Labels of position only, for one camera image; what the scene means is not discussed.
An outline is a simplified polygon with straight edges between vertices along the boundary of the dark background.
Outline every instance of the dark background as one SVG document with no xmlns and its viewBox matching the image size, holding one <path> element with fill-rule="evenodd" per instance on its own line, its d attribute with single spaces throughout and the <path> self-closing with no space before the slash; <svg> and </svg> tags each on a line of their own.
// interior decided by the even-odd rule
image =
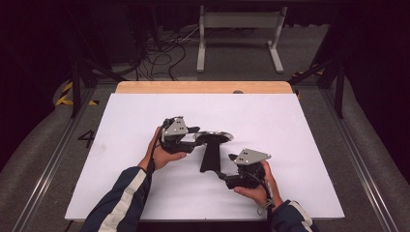
<svg viewBox="0 0 410 232">
<path fill-rule="evenodd" d="M 56 89 L 71 77 L 74 58 L 70 47 L 77 46 L 84 57 L 107 69 L 111 63 L 137 63 L 144 56 L 151 9 L 122 5 L 66 8 L 23 0 L 0 3 L 0 168 L 54 109 Z M 409 9 L 378 1 L 338 14 L 337 9 L 290 7 L 285 24 L 333 23 L 316 62 L 341 53 L 358 103 L 409 182 Z M 197 23 L 199 8 L 156 7 L 155 13 L 159 26 L 177 31 Z"/>
</svg>

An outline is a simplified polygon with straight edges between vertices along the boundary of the dark jacket sleeve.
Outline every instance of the dark jacket sleeve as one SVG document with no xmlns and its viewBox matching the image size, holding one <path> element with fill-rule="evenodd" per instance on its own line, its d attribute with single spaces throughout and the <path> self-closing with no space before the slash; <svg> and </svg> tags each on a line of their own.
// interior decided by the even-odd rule
<svg viewBox="0 0 410 232">
<path fill-rule="evenodd" d="M 112 190 L 85 219 L 81 231 L 134 232 L 144 209 L 145 192 L 150 186 L 146 176 L 140 167 L 124 170 Z"/>
<path fill-rule="evenodd" d="M 318 232 L 319 228 L 296 201 L 283 202 L 272 216 L 272 227 L 277 232 Z"/>
</svg>

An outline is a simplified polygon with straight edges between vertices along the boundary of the hand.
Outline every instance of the hand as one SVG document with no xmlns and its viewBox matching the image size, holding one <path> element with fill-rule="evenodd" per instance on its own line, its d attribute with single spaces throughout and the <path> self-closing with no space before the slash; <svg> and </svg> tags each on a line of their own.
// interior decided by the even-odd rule
<svg viewBox="0 0 410 232">
<path fill-rule="evenodd" d="M 272 175 L 271 167 L 269 166 L 269 163 L 265 160 L 262 160 L 260 163 L 262 164 L 263 169 L 265 169 L 265 183 L 269 183 L 271 185 L 272 194 L 274 196 L 273 200 L 275 203 L 275 207 L 273 208 L 272 211 L 274 211 L 279 205 L 283 203 L 283 200 L 281 199 L 279 195 L 277 181 Z M 268 199 L 266 195 L 266 191 L 262 186 L 258 186 L 256 188 L 235 187 L 234 191 L 247 198 L 254 200 L 258 206 L 265 205 Z"/>
<path fill-rule="evenodd" d="M 156 170 L 165 167 L 171 161 L 180 160 L 187 156 L 187 153 L 184 153 L 184 152 L 169 154 L 166 151 L 164 151 L 160 145 L 160 142 L 157 140 L 157 135 L 159 133 L 160 133 L 160 128 L 157 128 L 157 130 L 155 131 L 154 137 L 151 139 L 151 142 L 148 145 L 148 149 L 147 149 L 147 153 L 145 154 L 145 157 L 138 164 L 138 166 L 142 167 L 144 170 L 147 170 L 148 163 L 150 162 L 151 153 L 153 149 L 154 149 L 153 158 L 154 158 Z"/>
</svg>

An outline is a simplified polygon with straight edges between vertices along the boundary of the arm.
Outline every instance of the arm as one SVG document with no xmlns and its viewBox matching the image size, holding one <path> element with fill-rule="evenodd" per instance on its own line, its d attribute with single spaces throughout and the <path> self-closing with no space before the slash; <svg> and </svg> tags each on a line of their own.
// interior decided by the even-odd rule
<svg viewBox="0 0 410 232">
<path fill-rule="evenodd" d="M 145 157 L 138 166 L 124 170 L 112 190 L 91 211 L 81 228 L 82 232 L 100 230 L 134 232 L 136 230 L 144 209 L 145 197 L 151 186 L 147 178 L 151 154 L 153 154 L 156 170 L 163 168 L 170 161 L 180 160 L 187 155 L 186 153 L 171 155 L 164 151 L 157 140 L 159 132 L 160 129 L 157 128 Z"/>
<path fill-rule="evenodd" d="M 262 160 L 261 163 L 265 170 L 265 183 L 269 183 L 271 186 L 275 204 L 275 207 L 271 209 L 273 213 L 271 226 L 275 228 L 277 232 L 319 231 L 312 219 L 296 201 L 286 200 L 283 202 L 279 194 L 277 181 L 272 175 L 269 163 L 265 160 Z M 253 199 L 259 206 L 263 206 L 267 202 L 266 191 L 261 186 L 254 189 L 236 187 L 234 190 L 245 197 Z"/>
</svg>

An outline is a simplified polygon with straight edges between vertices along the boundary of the white paper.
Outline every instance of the white paper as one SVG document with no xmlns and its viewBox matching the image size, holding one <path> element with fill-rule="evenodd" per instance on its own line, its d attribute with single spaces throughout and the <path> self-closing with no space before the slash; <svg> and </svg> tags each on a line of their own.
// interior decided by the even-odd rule
<svg viewBox="0 0 410 232">
<path fill-rule="evenodd" d="M 221 171 L 235 174 L 228 154 L 243 148 L 268 153 L 283 200 L 298 201 L 312 218 L 344 214 L 305 115 L 293 94 L 113 94 L 75 187 L 66 219 L 85 219 L 120 173 L 144 157 L 156 127 L 184 116 L 188 127 L 226 131 Z M 205 147 L 154 173 L 143 220 L 260 220 L 257 206 L 200 173 Z"/>
</svg>

